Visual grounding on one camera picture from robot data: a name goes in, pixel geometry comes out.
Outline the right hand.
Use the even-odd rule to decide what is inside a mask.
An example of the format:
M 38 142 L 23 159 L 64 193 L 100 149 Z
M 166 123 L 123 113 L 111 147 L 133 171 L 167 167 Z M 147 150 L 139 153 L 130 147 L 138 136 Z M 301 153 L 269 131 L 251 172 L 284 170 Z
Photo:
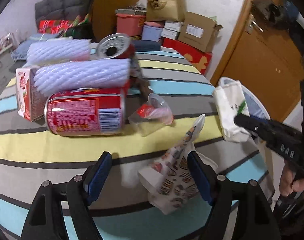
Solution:
M 294 177 L 295 175 L 290 169 L 288 162 L 285 161 L 279 183 L 279 191 L 282 196 L 288 197 L 293 192 L 304 191 L 304 178 L 294 179 Z

